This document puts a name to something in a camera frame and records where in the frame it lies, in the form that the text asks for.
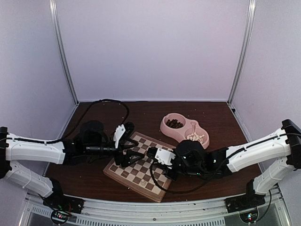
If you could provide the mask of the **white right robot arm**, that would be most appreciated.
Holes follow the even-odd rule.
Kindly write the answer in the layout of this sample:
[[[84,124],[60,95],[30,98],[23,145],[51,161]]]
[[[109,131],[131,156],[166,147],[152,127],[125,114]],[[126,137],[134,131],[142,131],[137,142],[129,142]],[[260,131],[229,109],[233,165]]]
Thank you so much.
[[[250,208],[288,173],[301,167],[301,129],[291,120],[253,142],[206,152],[197,141],[184,140],[174,151],[161,150],[155,158],[167,166],[166,175],[176,179],[179,173],[202,177],[205,181],[222,178],[269,159],[275,162],[247,184],[241,204]]]

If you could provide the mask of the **white bishop piece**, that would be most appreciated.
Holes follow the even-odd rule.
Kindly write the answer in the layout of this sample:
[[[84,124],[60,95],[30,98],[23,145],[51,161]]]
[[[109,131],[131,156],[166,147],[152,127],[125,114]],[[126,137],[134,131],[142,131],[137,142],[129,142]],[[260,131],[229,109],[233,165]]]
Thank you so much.
[[[141,180],[141,186],[145,186],[146,185],[146,181],[144,179]]]

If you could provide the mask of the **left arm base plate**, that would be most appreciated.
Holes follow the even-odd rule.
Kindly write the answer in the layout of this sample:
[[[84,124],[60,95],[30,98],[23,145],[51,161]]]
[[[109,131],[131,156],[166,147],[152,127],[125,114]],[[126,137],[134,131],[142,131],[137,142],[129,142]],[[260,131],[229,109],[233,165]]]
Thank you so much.
[[[42,197],[43,204],[54,210],[60,210],[67,213],[80,214],[84,207],[84,200],[70,196],[63,197]]]

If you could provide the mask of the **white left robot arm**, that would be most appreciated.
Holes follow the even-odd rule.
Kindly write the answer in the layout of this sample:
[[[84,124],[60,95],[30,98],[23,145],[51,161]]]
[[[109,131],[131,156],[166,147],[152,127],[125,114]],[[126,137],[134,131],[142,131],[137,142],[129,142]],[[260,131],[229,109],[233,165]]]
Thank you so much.
[[[121,124],[109,140],[100,121],[92,120],[81,125],[73,139],[38,140],[8,133],[0,129],[0,177],[10,179],[23,188],[32,190],[57,209],[67,206],[68,200],[60,183],[44,178],[19,163],[20,160],[43,161],[60,165],[77,165],[89,158],[112,157],[116,165],[128,167],[143,159],[144,154],[133,150],[138,142],[129,138],[134,125]]]

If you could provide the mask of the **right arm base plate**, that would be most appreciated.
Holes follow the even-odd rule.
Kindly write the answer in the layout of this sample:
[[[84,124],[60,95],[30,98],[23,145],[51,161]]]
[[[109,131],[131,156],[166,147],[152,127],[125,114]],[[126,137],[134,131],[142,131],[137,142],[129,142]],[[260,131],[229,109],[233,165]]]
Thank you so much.
[[[265,195],[247,196],[246,194],[225,199],[228,213],[243,211],[265,204]]]

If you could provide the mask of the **pink double bowl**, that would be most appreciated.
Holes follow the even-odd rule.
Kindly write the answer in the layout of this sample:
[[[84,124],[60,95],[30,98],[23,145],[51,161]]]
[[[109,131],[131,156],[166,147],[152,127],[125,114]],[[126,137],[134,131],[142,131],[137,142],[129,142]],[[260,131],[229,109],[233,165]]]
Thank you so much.
[[[172,129],[166,125],[167,120],[177,119],[179,122],[183,123],[184,126],[179,129]],[[186,136],[196,132],[199,135],[205,135],[203,138],[203,143],[201,144],[204,149],[207,149],[210,144],[209,134],[205,129],[200,127],[199,123],[196,120],[191,120],[185,118],[179,113],[169,113],[163,117],[160,123],[160,131],[167,137],[171,137],[176,140],[178,143],[186,140]]]

